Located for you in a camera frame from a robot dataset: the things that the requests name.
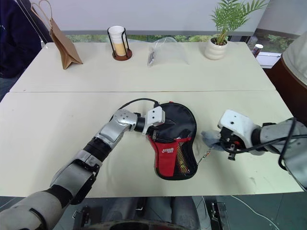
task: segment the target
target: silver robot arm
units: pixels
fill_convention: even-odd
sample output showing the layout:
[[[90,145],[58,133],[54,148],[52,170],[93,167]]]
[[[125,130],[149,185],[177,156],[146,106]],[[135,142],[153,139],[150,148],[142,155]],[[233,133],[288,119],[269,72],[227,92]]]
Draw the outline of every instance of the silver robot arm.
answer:
[[[266,151],[279,154],[278,164],[307,190],[307,127],[294,118],[258,126],[235,111],[226,110],[218,123],[218,131],[203,132],[209,147],[229,152],[235,160],[238,153],[262,155]]]
[[[102,162],[118,144],[126,131],[146,134],[150,126],[165,122],[161,107],[145,117],[118,110],[93,139],[53,177],[50,188],[24,198],[0,213],[1,230],[51,230],[69,204],[83,201],[96,180]]]

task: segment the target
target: potted plant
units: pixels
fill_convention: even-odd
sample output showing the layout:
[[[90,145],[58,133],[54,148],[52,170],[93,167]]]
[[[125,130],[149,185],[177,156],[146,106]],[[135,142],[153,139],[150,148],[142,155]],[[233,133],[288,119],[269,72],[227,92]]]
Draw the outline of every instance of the potted plant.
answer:
[[[227,36],[231,31],[243,26],[248,21],[248,15],[256,10],[263,9],[265,0],[253,0],[251,3],[238,0],[221,0],[213,11],[212,21],[218,33],[211,38],[205,49],[205,56],[211,60],[218,60],[225,56],[228,45]]]

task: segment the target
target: plastic bag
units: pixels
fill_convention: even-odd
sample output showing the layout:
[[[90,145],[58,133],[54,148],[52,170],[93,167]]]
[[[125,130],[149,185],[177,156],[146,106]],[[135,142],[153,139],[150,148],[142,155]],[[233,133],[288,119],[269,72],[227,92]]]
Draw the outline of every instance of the plastic bag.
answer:
[[[172,37],[164,37],[153,43],[150,48],[147,65],[166,63],[189,64],[183,46]]]

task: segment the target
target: black cable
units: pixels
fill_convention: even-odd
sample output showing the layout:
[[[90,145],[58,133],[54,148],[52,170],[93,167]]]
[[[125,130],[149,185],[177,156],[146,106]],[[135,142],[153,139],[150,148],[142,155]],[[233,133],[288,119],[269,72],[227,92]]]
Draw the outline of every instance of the black cable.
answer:
[[[237,154],[237,153],[244,153],[244,152],[249,152],[249,151],[252,151],[252,150],[257,150],[257,149],[260,149],[262,147],[265,147],[265,146],[268,146],[268,145],[272,145],[272,144],[275,144],[277,142],[286,140],[287,138],[288,137],[277,138],[277,139],[274,139],[274,140],[270,140],[268,142],[264,142],[262,144],[254,145],[253,147],[250,147],[250,148],[242,149],[242,150],[229,150],[225,146],[226,142],[224,142],[224,141],[220,141],[220,145],[223,148],[223,150],[225,150],[226,152]],[[307,138],[307,134],[305,134],[305,135],[294,135],[294,136],[292,136],[291,139],[300,139],[300,138]]]
[[[150,99],[150,98],[138,98],[138,99],[134,99],[126,104],[124,104],[123,106],[121,106],[118,110],[130,105],[131,103],[133,102],[137,102],[137,101],[151,101],[151,102],[154,102],[154,106],[156,107],[156,105],[159,105],[159,102],[154,100],[154,99]]]
[[[296,118],[295,118],[295,117],[292,117],[291,120],[292,120],[292,125],[291,125],[291,128],[290,128],[290,130],[289,130],[289,134],[288,134],[288,136],[287,136],[287,139],[286,139],[285,144],[283,145],[283,150],[282,150],[282,152],[280,153],[279,158],[278,158],[278,165],[279,165],[283,170],[286,170],[286,171],[287,171],[287,169],[286,169],[286,167],[282,164],[282,160],[283,160],[283,156],[284,156],[284,154],[286,153],[286,150],[287,150],[287,148],[288,148],[289,142],[290,142],[290,140],[292,139],[292,135],[293,135],[294,128],[295,128],[295,125],[296,125]]]
[[[273,145],[269,145],[269,148],[272,149],[273,151],[275,151],[275,153],[277,153],[278,155],[280,155],[280,152],[277,148],[275,148]]]

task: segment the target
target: cup stack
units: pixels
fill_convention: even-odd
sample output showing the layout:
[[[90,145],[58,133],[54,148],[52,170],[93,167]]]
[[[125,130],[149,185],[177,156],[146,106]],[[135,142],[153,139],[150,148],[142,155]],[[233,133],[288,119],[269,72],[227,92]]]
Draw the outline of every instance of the cup stack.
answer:
[[[123,40],[121,39],[121,35],[124,32],[124,27],[120,25],[115,25],[109,28],[109,34],[112,39],[112,43],[114,46],[114,49],[116,51],[116,54],[119,56],[124,56],[126,55],[125,47],[127,48],[127,43],[126,43],[126,35],[123,35],[123,39],[125,42],[125,47],[123,44]]]

